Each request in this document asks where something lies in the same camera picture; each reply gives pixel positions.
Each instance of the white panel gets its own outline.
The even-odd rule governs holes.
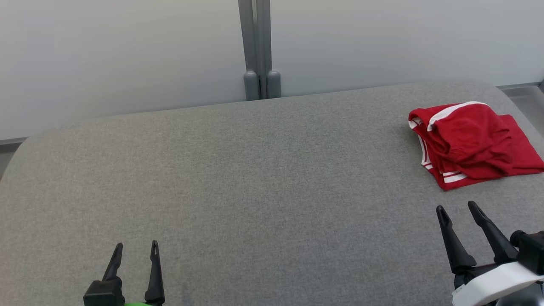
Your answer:
[[[468,78],[544,78],[542,0],[273,0],[282,95]]]
[[[245,100],[236,0],[1,0],[0,139]]]

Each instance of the folded red cloth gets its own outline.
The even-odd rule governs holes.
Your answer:
[[[422,165],[444,190],[505,176],[544,172],[544,162],[510,115],[466,102],[414,109]]]

